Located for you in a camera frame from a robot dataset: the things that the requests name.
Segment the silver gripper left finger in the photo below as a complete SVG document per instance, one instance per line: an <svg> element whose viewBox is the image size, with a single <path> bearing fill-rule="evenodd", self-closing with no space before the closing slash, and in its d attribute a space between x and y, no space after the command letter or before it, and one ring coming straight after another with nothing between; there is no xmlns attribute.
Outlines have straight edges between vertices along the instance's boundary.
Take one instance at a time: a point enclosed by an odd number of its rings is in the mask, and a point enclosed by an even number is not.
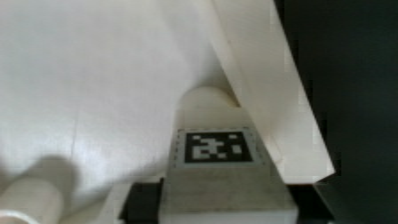
<svg viewBox="0 0 398 224"><path fill-rule="evenodd" d="M160 224L162 185L159 181L114 186L96 224Z"/></svg>

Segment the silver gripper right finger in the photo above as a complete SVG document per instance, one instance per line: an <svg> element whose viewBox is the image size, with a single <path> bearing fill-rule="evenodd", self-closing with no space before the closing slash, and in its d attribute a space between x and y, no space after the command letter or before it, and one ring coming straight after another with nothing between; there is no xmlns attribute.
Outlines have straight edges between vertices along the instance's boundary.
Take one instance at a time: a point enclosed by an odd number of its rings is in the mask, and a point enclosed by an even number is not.
<svg viewBox="0 0 398 224"><path fill-rule="evenodd" d="M297 224L398 224L398 196L377 182L338 176L290 184L299 205Z"/></svg>

